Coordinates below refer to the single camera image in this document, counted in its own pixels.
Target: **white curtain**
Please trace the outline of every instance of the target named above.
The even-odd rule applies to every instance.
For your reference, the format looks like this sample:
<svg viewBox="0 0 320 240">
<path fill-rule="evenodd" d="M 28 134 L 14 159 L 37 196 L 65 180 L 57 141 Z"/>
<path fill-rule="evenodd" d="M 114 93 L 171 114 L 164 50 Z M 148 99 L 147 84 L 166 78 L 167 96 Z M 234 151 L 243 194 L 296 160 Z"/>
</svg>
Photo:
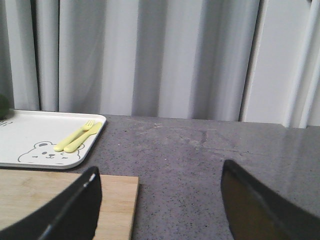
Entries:
<svg viewBox="0 0 320 240">
<path fill-rule="evenodd" d="M 238 121 L 259 0 L 2 0 L 24 110 Z"/>
<path fill-rule="evenodd" d="M 320 0 L 261 3 L 241 120 L 320 126 Z"/>
</svg>

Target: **yellow knife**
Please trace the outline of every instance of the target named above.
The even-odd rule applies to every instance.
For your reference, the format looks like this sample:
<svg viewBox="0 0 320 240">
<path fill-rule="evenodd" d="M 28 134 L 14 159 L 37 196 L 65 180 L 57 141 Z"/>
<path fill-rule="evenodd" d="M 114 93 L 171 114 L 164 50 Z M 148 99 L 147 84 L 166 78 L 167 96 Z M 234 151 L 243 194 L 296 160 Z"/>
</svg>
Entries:
<svg viewBox="0 0 320 240">
<path fill-rule="evenodd" d="M 94 125 L 95 120 L 89 120 L 87 121 L 82 127 L 80 127 L 77 131 L 73 132 L 71 135 L 67 136 L 65 139 L 60 141 L 57 145 L 53 147 L 53 150 L 56 152 L 60 152 L 64 149 L 65 146 L 67 146 L 69 143 L 71 143 L 73 140 L 75 140 L 77 137 L 82 135 L 84 131 L 88 131 L 92 126 Z"/>
<path fill-rule="evenodd" d="M 96 123 L 95 125 L 93 125 L 92 128 L 90 128 L 88 131 L 86 131 L 84 134 L 82 134 L 76 140 L 71 142 L 69 145 L 65 146 L 63 148 L 63 150 L 66 153 L 74 152 L 90 135 L 97 134 L 101 127 L 102 127 L 102 123 L 101 122 Z"/>
</svg>

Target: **speckled stone surface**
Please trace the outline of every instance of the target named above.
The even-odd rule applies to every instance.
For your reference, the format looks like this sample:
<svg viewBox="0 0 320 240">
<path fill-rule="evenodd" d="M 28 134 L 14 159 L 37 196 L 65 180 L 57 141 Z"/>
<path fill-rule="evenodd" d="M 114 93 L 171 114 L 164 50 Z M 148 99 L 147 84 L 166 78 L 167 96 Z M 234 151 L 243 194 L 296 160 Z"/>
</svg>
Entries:
<svg viewBox="0 0 320 240">
<path fill-rule="evenodd" d="M 220 191 L 225 159 L 320 217 L 320 127 L 106 117 L 85 161 L 67 172 L 98 166 L 139 177 L 133 240 L 232 240 Z"/>
</svg>

